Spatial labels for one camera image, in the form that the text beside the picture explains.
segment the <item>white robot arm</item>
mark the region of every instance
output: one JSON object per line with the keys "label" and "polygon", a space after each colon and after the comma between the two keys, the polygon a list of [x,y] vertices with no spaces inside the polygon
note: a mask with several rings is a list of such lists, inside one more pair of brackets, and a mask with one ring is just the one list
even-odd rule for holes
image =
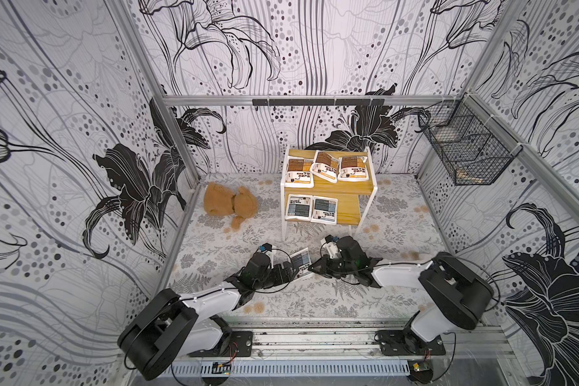
{"label": "white robot arm", "polygon": [[[435,305],[416,313],[402,331],[409,353],[424,352],[451,328],[474,329],[493,297],[482,278],[446,252],[425,263],[388,262],[368,258],[351,236],[327,236],[322,247],[328,253],[309,267],[316,274],[336,279],[354,275],[367,287],[399,285],[427,291]],[[180,295],[164,289],[124,330],[118,345],[146,380],[162,373],[177,356],[200,350],[220,356],[232,330],[216,314],[239,308],[257,290],[269,288],[270,272],[270,258],[256,252],[246,267],[216,287]]]}
{"label": "white robot arm", "polygon": [[473,330],[493,297],[486,281],[446,252],[422,263],[373,259],[351,236],[327,236],[322,247],[327,253],[309,268],[312,272],[337,279],[354,275],[367,287],[427,291],[435,305],[417,312],[404,329],[406,348],[413,353],[452,328]]}

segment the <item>wall basket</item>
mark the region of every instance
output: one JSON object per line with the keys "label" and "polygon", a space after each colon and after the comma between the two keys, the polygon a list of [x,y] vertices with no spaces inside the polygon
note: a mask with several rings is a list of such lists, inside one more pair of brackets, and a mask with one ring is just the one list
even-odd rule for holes
{"label": "wall basket", "polygon": [[463,102],[443,101],[418,117],[455,185],[491,185],[514,156]]}

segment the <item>floral wallpaper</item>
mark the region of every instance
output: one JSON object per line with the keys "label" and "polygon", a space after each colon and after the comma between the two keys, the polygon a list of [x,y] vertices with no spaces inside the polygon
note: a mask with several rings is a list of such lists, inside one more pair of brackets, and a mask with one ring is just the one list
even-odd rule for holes
{"label": "floral wallpaper", "polygon": [[194,177],[105,3],[0,2],[0,384],[113,382]]}
{"label": "floral wallpaper", "polygon": [[579,192],[579,0],[528,1],[476,92]]}
{"label": "floral wallpaper", "polygon": [[579,385],[579,225],[517,160],[493,185],[454,186],[433,159],[420,184],[445,243],[499,287],[485,317],[502,327],[529,383]]}
{"label": "floral wallpaper", "polygon": [[[439,96],[461,92],[507,0],[124,4],[169,95]],[[378,172],[411,173],[428,149],[410,106],[207,107],[200,175],[276,173],[286,146],[370,146]]]}

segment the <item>brown teddy bear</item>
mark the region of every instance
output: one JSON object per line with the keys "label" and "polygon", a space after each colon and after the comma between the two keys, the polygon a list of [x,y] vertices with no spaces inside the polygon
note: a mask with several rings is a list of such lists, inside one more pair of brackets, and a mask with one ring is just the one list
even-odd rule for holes
{"label": "brown teddy bear", "polygon": [[236,214],[232,220],[232,229],[238,230],[240,224],[246,219],[255,216],[259,205],[257,198],[245,187],[238,188],[238,194],[219,185],[210,182],[204,194],[204,211],[210,216],[230,216]]}

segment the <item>mounting plate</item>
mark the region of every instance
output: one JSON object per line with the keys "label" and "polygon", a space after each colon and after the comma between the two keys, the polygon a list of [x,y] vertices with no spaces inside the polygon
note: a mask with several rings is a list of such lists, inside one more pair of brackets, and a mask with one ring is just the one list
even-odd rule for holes
{"label": "mounting plate", "polygon": [[[405,337],[403,330],[379,330],[375,333],[376,342],[380,344],[382,355],[385,356],[399,356],[399,355],[416,355],[406,349]],[[427,348],[431,349],[431,355],[446,355],[446,348],[442,342],[441,336],[436,336]]]}
{"label": "mounting plate", "polygon": [[[253,346],[253,333],[251,331],[232,331],[230,337],[231,345],[232,342],[238,345],[238,354],[236,354],[236,358],[251,356],[251,347]],[[194,358],[227,357],[229,356],[229,352],[225,352],[223,355],[215,355],[211,350],[201,350],[191,353],[189,356]]]}

